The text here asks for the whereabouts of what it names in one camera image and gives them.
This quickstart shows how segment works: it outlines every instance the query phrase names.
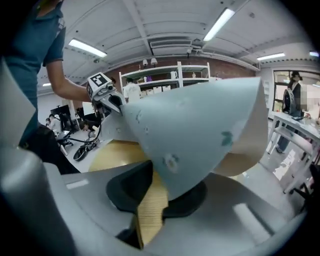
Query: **desk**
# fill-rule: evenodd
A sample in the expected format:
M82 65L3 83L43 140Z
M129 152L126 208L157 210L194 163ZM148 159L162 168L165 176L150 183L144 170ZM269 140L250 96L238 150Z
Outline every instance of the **desk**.
M75 120L76 121L76 124L78 125L78 127L79 127L79 131L81 130L80 129L80 125L79 125L79 121L78 121L78 119L80 119L80 117L78 116L78 117L73 117L73 118L71 118L71 121L73 121L73 120Z
M274 115L272 128L268 136L268 141L270 142L271 137L275 131L277 121L279 121L279 127L281 127L282 123L289 125L293 127L294 129L298 130L308 138L312 139L314 141L314 147L313 147L313 155L311 156L311 160L306 164L303 168L303 170L299 171L298 174L294 177L293 181L289 184L289 186L283 191L284 193L287 193L291 189L294 188L296 183L302 178L304 173L309 169L309 166L312 162L312 160L316 157L318 148L320 146L320 131L318 126L307 124L305 119L296 121L294 120L290 115L282 112L272 112ZM273 145L276 143L276 139L272 143L271 149L273 148Z

